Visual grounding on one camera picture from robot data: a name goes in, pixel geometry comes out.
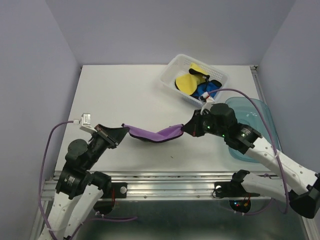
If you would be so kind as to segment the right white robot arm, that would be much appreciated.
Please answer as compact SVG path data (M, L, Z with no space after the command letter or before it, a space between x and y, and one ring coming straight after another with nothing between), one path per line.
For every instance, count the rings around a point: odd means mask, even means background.
M212 104L210 109L195 110L182 131L192 137L211 134L223 138L228 147L249 156L277 179L239 170L215 187L216 198L266 196L287 203L297 214L313 219L320 208L320 175L298 164L272 146L260 132L239 123L235 112L225 103Z

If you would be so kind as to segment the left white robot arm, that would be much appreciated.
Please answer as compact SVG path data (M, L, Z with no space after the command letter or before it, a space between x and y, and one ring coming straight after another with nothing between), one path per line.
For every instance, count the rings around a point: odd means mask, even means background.
M107 149L115 149L129 127L109 128L101 124L91 127L85 123L81 130L91 134L89 141L75 139L67 147L65 164L55 187L53 205L45 216L45 227L39 239L71 238L77 227L101 197L112 192L112 178L90 169Z

